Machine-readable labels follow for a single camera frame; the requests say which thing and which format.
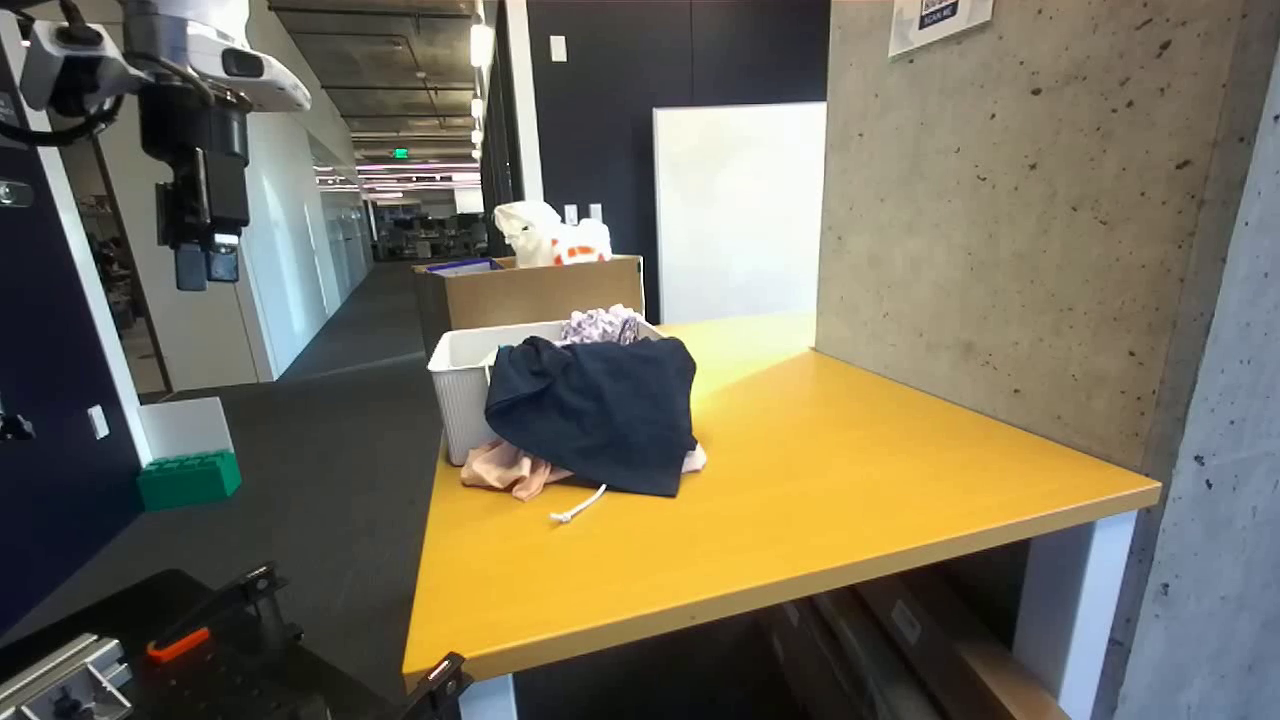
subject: ceiling light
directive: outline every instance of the ceiling light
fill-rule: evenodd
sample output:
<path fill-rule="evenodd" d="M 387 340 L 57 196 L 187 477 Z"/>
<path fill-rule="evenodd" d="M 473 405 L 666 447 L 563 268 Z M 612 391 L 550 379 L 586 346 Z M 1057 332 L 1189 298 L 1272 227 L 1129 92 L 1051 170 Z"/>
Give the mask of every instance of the ceiling light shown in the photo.
<path fill-rule="evenodd" d="M 487 23 L 473 23 L 473 66 L 478 67 L 493 66 L 493 29 Z"/>

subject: green object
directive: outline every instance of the green object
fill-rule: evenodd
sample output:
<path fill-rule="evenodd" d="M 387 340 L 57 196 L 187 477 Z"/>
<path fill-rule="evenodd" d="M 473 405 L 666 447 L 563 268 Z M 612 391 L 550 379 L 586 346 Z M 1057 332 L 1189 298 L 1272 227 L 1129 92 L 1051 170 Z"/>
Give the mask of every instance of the green object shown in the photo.
<path fill-rule="evenodd" d="M 169 456 L 144 468 L 136 482 L 144 508 L 205 508 L 240 494 L 238 454 Z"/>

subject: dark blue cloth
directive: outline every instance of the dark blue cloth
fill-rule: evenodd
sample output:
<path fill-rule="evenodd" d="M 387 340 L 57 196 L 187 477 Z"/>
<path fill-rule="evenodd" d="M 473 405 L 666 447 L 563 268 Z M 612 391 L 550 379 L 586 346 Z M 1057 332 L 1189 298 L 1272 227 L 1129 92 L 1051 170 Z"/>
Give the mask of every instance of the dark blue cloth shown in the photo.
<path fill-rule="evenodd" d="M 558 348 L 534 335 L 496 354 L 483 422 L 578 482 L 677 497 L 696 443 L 691 372 L 682 340 Z"/>

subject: ceiling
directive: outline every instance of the ceiling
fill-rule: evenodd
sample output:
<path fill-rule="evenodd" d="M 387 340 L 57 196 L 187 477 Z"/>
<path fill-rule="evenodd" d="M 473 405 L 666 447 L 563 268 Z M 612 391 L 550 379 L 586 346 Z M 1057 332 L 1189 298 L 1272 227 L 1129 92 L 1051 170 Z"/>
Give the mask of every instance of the ceiling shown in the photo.
<path fill-rule="evenodd" d="M 478 0 L 269 0 L 353 128 L 358 162 L 473 163 Z"/>

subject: pink cloth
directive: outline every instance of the pink cloth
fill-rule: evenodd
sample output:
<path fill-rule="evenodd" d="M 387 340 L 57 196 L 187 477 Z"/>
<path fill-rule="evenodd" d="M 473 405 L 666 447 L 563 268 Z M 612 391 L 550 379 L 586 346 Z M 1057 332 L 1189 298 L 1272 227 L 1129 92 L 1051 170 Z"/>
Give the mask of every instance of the pink cloth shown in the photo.
<path fill-rule="evenodd" d="M 500 488 L 520 500 L 543 494 L 550 485 L 563 482 L 567 468 L 558 468 L 550 461 L 523 456 L 507 441 L 487 441 L 467 454 L 461 482 L 478 488 Z"/>

